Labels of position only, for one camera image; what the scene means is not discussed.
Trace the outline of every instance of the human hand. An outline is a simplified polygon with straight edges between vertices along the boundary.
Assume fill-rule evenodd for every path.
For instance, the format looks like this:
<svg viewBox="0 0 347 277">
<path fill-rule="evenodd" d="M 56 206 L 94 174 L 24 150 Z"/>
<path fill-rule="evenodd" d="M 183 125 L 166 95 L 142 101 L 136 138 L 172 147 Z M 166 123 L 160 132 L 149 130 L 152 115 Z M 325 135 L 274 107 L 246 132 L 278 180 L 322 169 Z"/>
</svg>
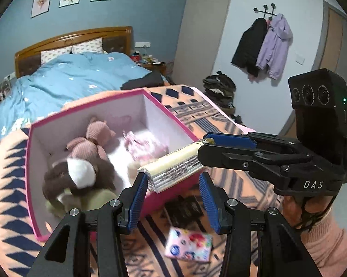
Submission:
<svg viewBox="0 0 347 277">
<path fill-rule="evenodd" d="M 328 207 L 332 198 L 333 197 L 328 196 L 313 197 L 307 201 L 304 208 L 310 214 L 323 212 Z M 301 213 L 301 206 L 296 203 L 294 197 L 284 196 L 284 200 L 282 202 L 282 215 L 292 227 L 301 222 Z"/>
</svg>

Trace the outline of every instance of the coat rack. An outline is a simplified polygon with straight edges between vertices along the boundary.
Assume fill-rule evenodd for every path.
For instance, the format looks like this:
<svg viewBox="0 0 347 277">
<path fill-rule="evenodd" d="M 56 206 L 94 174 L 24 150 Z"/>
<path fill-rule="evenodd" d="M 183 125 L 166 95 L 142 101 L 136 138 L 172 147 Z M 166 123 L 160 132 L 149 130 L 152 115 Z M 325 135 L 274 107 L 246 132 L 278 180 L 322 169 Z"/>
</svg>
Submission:
<svg viewBox="0 0 347 277">
<path fill-rule="evenodd" d="M 271 3 L 272 13 L 267 12 L 268 6 L 267 6 L 266 4 L 264 4 L 263 7 L 264 7 L 264 11 L 260 11 L 260 10 L 258 10 L 257 8 L 254 8 L 254 12 L 255 12 L 255 13 L 259 13 L 259 12 L 264 13 L 263 18 L 266 17 L 266 13 L 267 13 L 267 14 L 270 14 L 271 16 L 268 17 L 268 19 L 271 21 L 272 18 L 273 18 L 273 16 L 276 16 L 276 14 L 273 14 L 274 9 L 276 8 L 276 5 L 275 5 L 274 3 Z"/>
</svg>

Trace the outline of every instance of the screw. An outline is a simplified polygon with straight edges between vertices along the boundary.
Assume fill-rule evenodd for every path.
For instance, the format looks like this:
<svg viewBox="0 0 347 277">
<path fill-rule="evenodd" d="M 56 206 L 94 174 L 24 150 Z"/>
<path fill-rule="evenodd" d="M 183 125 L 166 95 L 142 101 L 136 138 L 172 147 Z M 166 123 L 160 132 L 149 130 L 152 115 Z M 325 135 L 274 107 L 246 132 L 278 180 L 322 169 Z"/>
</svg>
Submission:
<svg viewBox="0 0 347 277">
<path fill-rule="evenodd" d="M 268 209 L 268 212 L 269 212 L 270 214 L 273 214 L 273 215 L 279 213 L 279 211 L 278 211 L 277 208 L 275 208 L 275 207 L 270 207 L 270 208 Z"/>
<path fill-rule="evenodd" d="M 227 204 L 230 206 L 236 206 L 237 205 L 237 200 L 236 199 L 228 199 Z"/>
<path fill-rule="evenodd" d="M 120 204 L 120 201 L 118 199 L 113 199 L 109 202 L 109 205 L 111 205 L 112 207 L 116 207 Z"/>
<path fill-rule="evenodd" d="M 70 215 L 76 216 L 79 214 L 79 212 L 80 212 L 80 210 L 78 210 L 77 208 L 73 208 L 70 210 Z"/>
</svg>

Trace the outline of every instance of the stack of folded clothes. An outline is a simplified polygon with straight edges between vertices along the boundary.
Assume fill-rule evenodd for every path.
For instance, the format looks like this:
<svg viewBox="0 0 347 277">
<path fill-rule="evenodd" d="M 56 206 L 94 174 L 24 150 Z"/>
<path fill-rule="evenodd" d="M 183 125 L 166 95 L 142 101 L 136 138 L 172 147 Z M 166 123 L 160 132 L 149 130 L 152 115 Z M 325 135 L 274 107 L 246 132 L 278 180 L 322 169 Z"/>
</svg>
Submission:
<svg viewBox="0 0 347 277">
<path fill-rule="evenodd" d="M 227 115 L 235 113 L 234 94 L 236 91 L 235 83 L 221 71 L 217 75 L 208 76 L 203 79 L 205 92 L 218 107 Z"/>
</svg>

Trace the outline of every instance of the pillow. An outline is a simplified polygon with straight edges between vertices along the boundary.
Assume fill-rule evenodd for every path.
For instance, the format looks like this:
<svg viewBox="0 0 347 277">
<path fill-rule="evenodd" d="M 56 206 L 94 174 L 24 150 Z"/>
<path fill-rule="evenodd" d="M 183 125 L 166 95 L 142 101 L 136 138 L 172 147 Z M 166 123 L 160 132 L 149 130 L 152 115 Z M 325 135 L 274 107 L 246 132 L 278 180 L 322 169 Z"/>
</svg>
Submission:
<svg viewBox="0 0 347 277">
<path fill-rule="evenodd" d="M 62 54 L 70 54 L 72 47 L 65 47 L 60 49 L 41 51 L 41 65 L 55 59 Z"/>
<path fill-rule="evenodd" d="M 79 54 L 82 52 L 103 53 L 102 38 L 93 39 L 88 42 L 83 42 L 72 46 L 72 54 Z"/>
</svg>

